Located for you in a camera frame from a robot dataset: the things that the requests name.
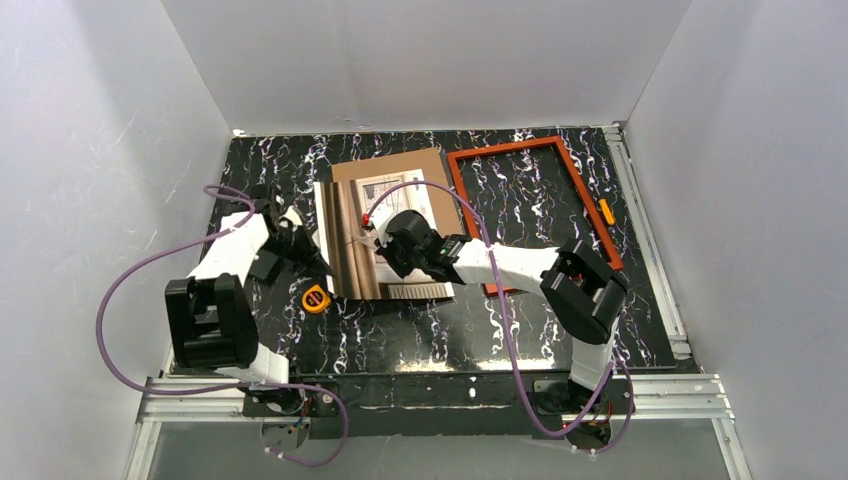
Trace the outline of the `printed window plant photo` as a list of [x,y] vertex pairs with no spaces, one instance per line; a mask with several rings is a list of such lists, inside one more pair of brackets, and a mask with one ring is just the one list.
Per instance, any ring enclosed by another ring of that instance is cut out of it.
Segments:
[[454,296],[416,269],[401,278],[376,254],[378,235],[361,227],[362,216],[392,187],[425,178],[421,169],[401,170],[342,182],[316,182],[316,235],[332,272],[329,291],[352,300],[442,300]]

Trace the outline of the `brown fibreboard backing panel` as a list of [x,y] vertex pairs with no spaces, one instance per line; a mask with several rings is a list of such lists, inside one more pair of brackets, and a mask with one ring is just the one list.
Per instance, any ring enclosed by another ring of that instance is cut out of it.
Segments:
[[[354,208],[354,224],[374,200],[399,183],[424,180],[450,187],[444,152],[436,147],[340,163],[331,169],[332,181]],[[392,193],[381,206],[394,212],[415,209],[441,234],[462,233],[459,207],[453,198],[426,185],[405,187]]]

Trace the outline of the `yellow handled screwdriver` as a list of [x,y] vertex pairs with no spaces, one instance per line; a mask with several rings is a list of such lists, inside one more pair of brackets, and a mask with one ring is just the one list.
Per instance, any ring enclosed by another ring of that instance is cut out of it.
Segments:
[[608,226],[615,225],[616,224],[616,217],[615,217],[615,213],[614,213],[613,209],[611,208],[609,201],[605,198],[602,198],[602,199],[599,200],[598,205],[599,205],[599,209],[600,209],[600,212],[601,212],[601,214],[604,218],[605,223]]

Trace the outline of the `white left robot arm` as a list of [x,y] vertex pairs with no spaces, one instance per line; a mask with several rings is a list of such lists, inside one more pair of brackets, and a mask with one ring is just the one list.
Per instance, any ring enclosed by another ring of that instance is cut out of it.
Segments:
[[301,275],[331,269],[294,206],[280,214],[232,213],[218,234],[188,276],[165,288],[175,362],[256,388],[285,384],[290,362],[260,342],[244,283],[249,277],[275,280],[284,262]]

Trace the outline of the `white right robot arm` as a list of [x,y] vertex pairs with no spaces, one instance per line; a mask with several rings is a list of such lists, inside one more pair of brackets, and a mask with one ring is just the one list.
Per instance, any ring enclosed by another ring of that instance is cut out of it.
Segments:
[[545,299],[572,337],[570,379],[595,389],[612,360],[613,334],[627,295],[623,276],[590,246],[486,245],[463,234],[442,236],[415,210],[374,213],[363,220],[376,233],[376,253],[400,278],[423,273],[439,283],[502,285]]

